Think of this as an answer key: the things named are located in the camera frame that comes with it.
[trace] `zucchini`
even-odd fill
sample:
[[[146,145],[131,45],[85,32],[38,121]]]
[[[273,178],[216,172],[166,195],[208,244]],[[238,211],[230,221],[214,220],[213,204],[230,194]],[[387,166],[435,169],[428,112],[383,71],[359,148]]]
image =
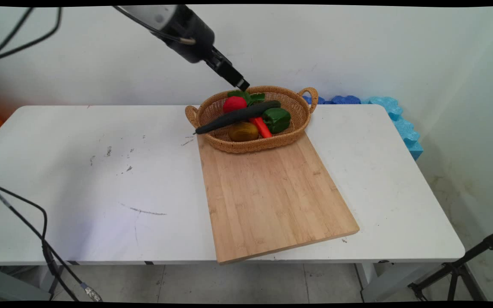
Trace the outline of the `zucchini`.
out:
[[[218,117],[207,125],[198,127],[194,134],[206,134],[213,130],[223,128],[224,126],[237,123],[238,121],[259,117],[262,113],[264,113],[264,111],[270,108],[280,108],[280,102],[276,100],[265,101],[247,108],[231,111],[230,113],[226,113],[225,115]]]

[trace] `tripod stand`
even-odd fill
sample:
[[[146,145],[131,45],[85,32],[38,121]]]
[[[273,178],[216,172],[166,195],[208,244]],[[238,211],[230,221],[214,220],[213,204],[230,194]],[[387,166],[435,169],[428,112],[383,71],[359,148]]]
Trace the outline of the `tripod stand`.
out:
[[[414,291],[414,294],[419,300],[427,301],[427,298],[423,295],[422,290],[451,273],[452,279],[450,280],[450,288],[448,289],[448,300],[454,300],[454,295],[456,294],[457,278],[458,276],[461,276],[473,300],[483,301],[484,298],[478,291],[475,282],[471,278],[471,275],[467,272],[467,267],[465,267],[465,263],[488,249],[493,250],[493,234],[487,236],[484,240],[482,240],[481,243],[478,243],[475,247],[467,250],[462,258],[452,263],[443,263],[444,267],[442,269],[427,277],[419,284],[411,283],[408,285],[408,287]]]

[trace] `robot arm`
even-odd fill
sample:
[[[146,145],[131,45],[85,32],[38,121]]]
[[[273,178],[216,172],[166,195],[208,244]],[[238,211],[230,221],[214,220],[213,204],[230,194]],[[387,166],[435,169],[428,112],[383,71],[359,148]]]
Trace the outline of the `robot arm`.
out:
[[[246,90],[250,84],[214,46],[214,32],[184,4],[114,6],[147,28],[190,63],[205,61],[232,86]]]

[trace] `black cable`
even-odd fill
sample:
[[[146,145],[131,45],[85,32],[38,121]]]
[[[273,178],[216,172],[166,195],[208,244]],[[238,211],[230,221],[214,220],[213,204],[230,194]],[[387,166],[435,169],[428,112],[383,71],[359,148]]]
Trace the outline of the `black cable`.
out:
[[[24,21],[28,19],[28,16],[31,14],[34,8],[27,8],[26,12],[24,12],[24,15],[20,18],[18,23],[14,26],[14,28],[10,31],[10,33],[7,35],[7,37],[0,43],[0,51],[3,49],[7,43],[14,37],[14,35],[18,32],[20,27],[22,27],[22,24],[24,24]]]
[[[129,17],[131,20],[135,21],[135,23],[137,23],[137,24],[141,25],[142,27],[148,29],[150,32],[152,32],[154,34],[157,34],[157,35],[159,35],[161,37],[164,37],[165,39],[170,39],[172,41],[177,41],[178,43],[182,43],[182,44],[186,44],[186,45],[194,45],[195,42],[196,42],[195,39],[192,39],[192,38],[177,37],[177,36],[173,36],[173,35],[170,35],[170,34],[166,34],[166,33],[162,32],[162,31],[159,31],[159,30],[155,29],[154,27],[148,25],[147,23],[144,23],[140,19],[137,19],[131,13],[127,12],[126,10],[123,10],[123,8],[121,8],[120,6],[113,6],[113,8],[115,8],[119,12],[123,13],[123,15]]]
[[[19,47],[16,47],[16,48],[14,48],[14,49],[12,49],[12,50],[9,50],[9,51],[6,51],[6,52],[4,52],[4,53],[0,54],[0,59],[1,59],[1,58],[5,58],[6,56],[10,56],[10,55],[12,55],[12,54],[15,54],[15,53],[17,53],[18,51],[21,51],[21,50],[26,49],[26,48],[28,48],[28,47],[31,47],[31,46],[33,46],[33,45],[35,45],[35,44],[37,44],[37,43],[40,43],[41,41],[44,41],[45,39],[48,39],[48,38],[49,38],[49,37],[51,37],[54,33],[56,33],[56,31],[57,31],[57,30],[58,30],[58,28],[60,27],[60,21],[61,21],[61,19],[62,19],[62,7],[60,6],[60,7],[58,8],[58,12],[57,12],[57,15],[56,15],[56,24],[54,25],[54,28],[53,28],[51,31],[49,31],[49,33],[47,33],[47,34],[43,35],[42,37],[39,37],[38,39],[34,39],[33,41],[30,41],[30,43],[26,43],[26,44],[24,44],[24,45],[21,45],[21,46],[19,46]],[[23,21],[22,19],[19,21],[20,26],[21,26],[21,23],[23,23],[23,22],[24,22],[24,21]],[[19,24],[17,24],[17,26],[15,26],[16,31],[20,28]]]
[[[39,231],[37,231],[33,226],[32,224],[30,224],[30,222],[28,222],[28,220],[26,220],[26,218],[24,218],[20,213],[18,213],[16,211],[16,209],[14,207],[12,207],[12,205],[10,205],[8,203],[8,201],[2,196],[0,195],[0,200],[2,201],[3,204],[5,204],[16,216],[18,216],[18,218],[20,218],[20,220],[22,220],[22,222],[24,222],[27,226],[30,227],[30,229],[37,235],[37,237],[39,237],[39,239],[42,241],[43,243],[43,257],[45,258],[45,261],[47,262],[47,265],[49,266],[49,269],[52,270],[51,266],[53,266],[53,262],[54,260],[52,260],[52,258],[50,257],[50,253],[49,251],[46,249],[47,247],[54,253],[55,257],[58,259],[58,261],[60,261],[60,263],[67,269],[67,271],[76,279],[76,281],[79,283],[79,284],[82,284],[82,281],[75,275],[75,273],[66,265],[66,263],[64,263],[64,261],[61,259],[61,257],[54,251],[53,247],[50,246],[50,244],[45,240],[45,231],[47,230],[47,212],[45,212],[45,210],[40,207],[39,205],[25,199],[25,198],[22,198],[20,197],[19,195],[16,195],[15,193],[12,193],[2,187],[0,187],[0,190],[1,191],[4,191],[5,193],[8,193],[9,195],[12,195],[13,197],[16,197],[26,203],[29,203],[31,205],[33,205],[34,207],[38,208],[39,210],[41,210],[41,212],[43,212],[43,218],[44,218],[44,224],[43,224],[43,235],[39,234]],[[75,296],[74,292],[72,292],[70,290],[70,288],[66,285],[65,282],[63,282],[62,278],[60,277],[60,274],[58,273],[57,270],[52,270],[52,274],[57,278],[58,282],[60,282],[60,284],[62,285],[62,288],[64,290],[66,290],[66,292],[68,293],[68,295],[72,298],[72,300],[74,300],[75,302],[78,302],[79,300],[77,299],[77,297]]]

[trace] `gray floor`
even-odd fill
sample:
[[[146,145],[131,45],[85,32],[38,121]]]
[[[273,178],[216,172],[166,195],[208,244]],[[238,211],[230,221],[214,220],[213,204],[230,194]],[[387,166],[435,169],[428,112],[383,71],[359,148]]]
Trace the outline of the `gray floor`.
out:
[[[392,267],[378,264],[378,274]],[[362,302],[352,264],[77,265],[72,270],[106,302],[293,304]],[[79,300],[90,301],[66,272],[63,280]],[[428,300],[446,300],[450,278],[424,290]],[[471,300],[460,281],[456,300]],[[71,298],[57,285],[53,300]],[[407,288],[384,302],[416,302]]]

